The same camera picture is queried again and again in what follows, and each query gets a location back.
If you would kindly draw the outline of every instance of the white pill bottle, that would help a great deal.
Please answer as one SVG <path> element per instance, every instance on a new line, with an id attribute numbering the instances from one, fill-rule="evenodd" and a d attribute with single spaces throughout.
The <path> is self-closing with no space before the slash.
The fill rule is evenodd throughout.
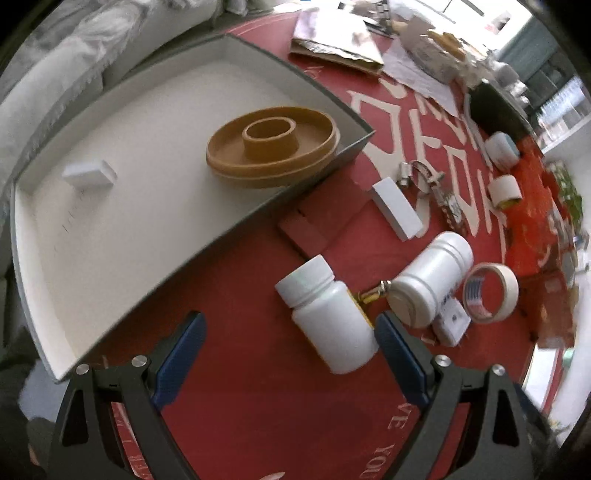
<path id="1" fill-rule="evenodd" d="M 347 285 L 317 255 L 275 285 L 292 319 L 334 374 L 365 365 L 378 351 L 374 329 Z"/>
<path id="2" fill-rule="evenodd" d="M 474 263 L 464 237 L 443 232 L 392 280 L 388 304 L 401 322 L 426 328 L 443 300 L 462 283 Z"/>

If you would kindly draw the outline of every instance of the white eraser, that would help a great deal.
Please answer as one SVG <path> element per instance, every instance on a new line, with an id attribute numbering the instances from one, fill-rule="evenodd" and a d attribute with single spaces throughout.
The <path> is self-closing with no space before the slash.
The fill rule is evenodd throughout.
<path id="1" fill-rule="evenodd" d="M 433 321 L 433 331 L 443 346 L 456 346 L 468 330 L 470 316 L 454 297 L 448 297 L 439 307 Z"/>
<path id="2" fill-rule="evenodd" d="M 77 189 L 110 187 L 117 174 L 104 160 L 91 160 L 66 165 L 61 177 Z"/>
<path id="3" fill-rule="evenodd" d="M 400 240 L 404 242 L 422 230 L 421 219 L 393 179 L 387 177 L 375 183 L 371 195 Z"/>

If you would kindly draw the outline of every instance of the red table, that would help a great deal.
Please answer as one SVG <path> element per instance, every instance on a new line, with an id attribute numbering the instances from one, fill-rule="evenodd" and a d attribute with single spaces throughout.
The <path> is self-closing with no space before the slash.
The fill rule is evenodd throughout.
<path id="1" fill-rule="evenodd" d="M 489 171 L 465 124 L 386 77 L 378 81 L 288 56 L 296 18 L 274 15 L 232 32 L 289 58 L 375 128 L 364 154 L 347 166 L 363 188 L 380 178 L 374 163 L 383 176 L 393 174 L 401 160 L 416 158 L 449 172 L 470 219 L 475 263 L 501 262 L 504 238 L 485 199 Z M 389 39 L 376 42 L 384 50 Z M 429 204 L 417 210 L 428 229 L 402 243 L 368 203 L 323 252 L 336 277 L 352 291 L 395 277 L 444 229 Z M 278 231 L 280 214 L 247 222 L 189 262 L 111 332 L 91 359 L 115 364 L 149 352 L 187 311 L 200 310 L 208 321 L 207 340 L 163 416 L 203 480 L 380 478 L 418 411 L 405 402 L 380 353 L 356 372 L 332 375 L 291 321 L 274 284 L 304 260 Z M 382 300 L 373 304 L 370 317 L 386 308 Z M 500 363 L 514 380 L 525 374 L 532 352 L 527 322 L 518 312 L 501 323 L 472 325 L 453 349 L 432 345 L 430 330 L 413 333 L 458 365 L 486 369 Z M 432 478 L 443 476 L 452 461 L 466 409 L 456 415 Z M 118 421 L 125 424 L 122 415 Z M 140 459 L 133 461 L 138 475 L 150 478 Z"/>

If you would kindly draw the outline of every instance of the masking tape roll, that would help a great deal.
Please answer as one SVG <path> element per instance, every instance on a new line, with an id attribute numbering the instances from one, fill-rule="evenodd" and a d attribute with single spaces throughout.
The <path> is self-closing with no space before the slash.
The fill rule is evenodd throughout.
<path id="1" fill-rule="evenodd" d="M 492 206 L 504 210 L 519 202 L 523 195 L 513 175 L 502 175 L 488 184 Z"/>
<path id="2" fill-rule="evenodd" d="M 482 304 L 483 274 L 493 272 L 503 284 L 503 301 L 495 313 L 489 312 Z M 494 323 L 505 320 L 517 306 L 519 284 L 513 271 L 506 265 L 498 263 L 480 263 L 475 266 L 464 282 L 464 308 L 475 323 Z"/>

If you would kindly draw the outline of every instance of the bottle cap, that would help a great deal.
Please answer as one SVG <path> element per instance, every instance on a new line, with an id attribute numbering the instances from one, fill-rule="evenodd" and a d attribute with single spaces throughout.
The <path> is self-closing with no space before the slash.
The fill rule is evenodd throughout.
<path id="1" fill-rule="evenodd" d="M 316 255 L 275 285 L 277 293 L 289 308 L 295 308 L 311 293 L 335 279 L 335 274 L 322 255 Z"/>

